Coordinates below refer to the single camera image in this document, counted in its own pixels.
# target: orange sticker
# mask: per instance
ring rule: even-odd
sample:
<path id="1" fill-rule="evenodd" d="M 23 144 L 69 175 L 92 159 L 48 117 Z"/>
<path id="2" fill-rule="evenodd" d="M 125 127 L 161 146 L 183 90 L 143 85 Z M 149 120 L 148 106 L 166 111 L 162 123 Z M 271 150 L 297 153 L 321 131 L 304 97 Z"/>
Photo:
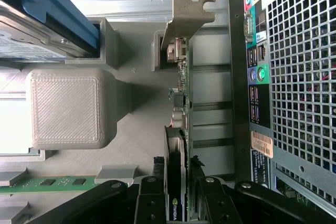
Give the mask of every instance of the orange sticker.
<path id="1" fill-rule="evenodd" d="M 251 131 L 252 148 L 263 153 L 269 158 L 273 158 L 273 139 L 262 135 L 256 131 Z"/>

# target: rear i/o panel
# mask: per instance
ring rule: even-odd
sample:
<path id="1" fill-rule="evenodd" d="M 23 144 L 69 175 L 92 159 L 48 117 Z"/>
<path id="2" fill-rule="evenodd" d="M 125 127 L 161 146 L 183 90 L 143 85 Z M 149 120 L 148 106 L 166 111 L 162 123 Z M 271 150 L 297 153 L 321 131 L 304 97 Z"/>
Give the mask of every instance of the rear i/o panel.
<path id="1" fill-rule="evenodd" d="M 336 0 L 244 11 L 251 178 L 336 217 Z"/>

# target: usb port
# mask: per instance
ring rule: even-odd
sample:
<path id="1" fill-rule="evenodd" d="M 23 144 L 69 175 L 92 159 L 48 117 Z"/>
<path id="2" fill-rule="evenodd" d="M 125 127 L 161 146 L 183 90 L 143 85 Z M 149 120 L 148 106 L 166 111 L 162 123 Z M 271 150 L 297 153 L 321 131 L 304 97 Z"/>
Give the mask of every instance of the usb port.
<path id="1" fill-rule="evenodd" d="M 257 48 L 253 49 L 253 63 L 257 63 Z"/>
<path id="2" fill-rule="evenodd" d="M 255 106 L 251 105 L 251 119 L 255 120 L 256 119 L 256 112 L 255 112 Z"/>
<path id="3" fill-rule="evenodd" d="M 255 97 L 255 101 L 259 101 L 259 97 L 258 97 L 258 87 L 254 87 L 254 97 Z"/>
<path id="4" fill-rule="evenodd" d="M 266 48 L 264 44 L 257 47 L 258 61 L 265 60 Z"/>
<path id="5" fill-rule="evenodd" d="M 247 54 L 248 54 L 248 64 L 252 65 L 253 64 L 252 50 L 247 50 Z"/>
<path id="6" fill-rule="evenodd" d="M 259 121 L 259 107 L 256 106 L 256 121 Z"/>
<path id="7" fill-rule="evenodd" d="M 250 86 L 250 101 L 254 102 L 254 87 Z"/>

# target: ventilation grille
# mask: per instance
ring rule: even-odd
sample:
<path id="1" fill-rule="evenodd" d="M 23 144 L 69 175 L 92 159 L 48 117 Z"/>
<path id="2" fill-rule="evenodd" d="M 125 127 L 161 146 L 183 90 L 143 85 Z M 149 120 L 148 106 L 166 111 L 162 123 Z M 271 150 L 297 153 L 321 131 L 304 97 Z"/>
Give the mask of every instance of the ventilation grille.
<path id="1" fill-rule="evenodd" d="M 295 173 L 291 172 L 290 170 L 288 170 L 288 169 L 286 169 L 286 168 L 284 168 L 284 167 L 282 167 L 280 165 L 277 165 L 277 169 L 279 171 L 281 171 L 282 173 L 286 174 L 288 177 L 291 177 L 295 181 L 299 182 L 301 185 L 305 186 L 305 188 L 311 190 L 312 192 L 314 192 L 318 196 L 322 197 L 327 202 L 329 202 L 329 203 L 333 204 L 334 206 L 336 206 L 336 198 L 334 198 L 331 195 L 327 194 L 325 191 L 319 189 L 317 186 L 313 185 L 309 181 L 304 180 L 303 178 L 299 177 Z"/>
<path id="2" fill-rule="evenodd" d="M 336 174 L 336 0 L 268 6 L 274 144 Z"/>

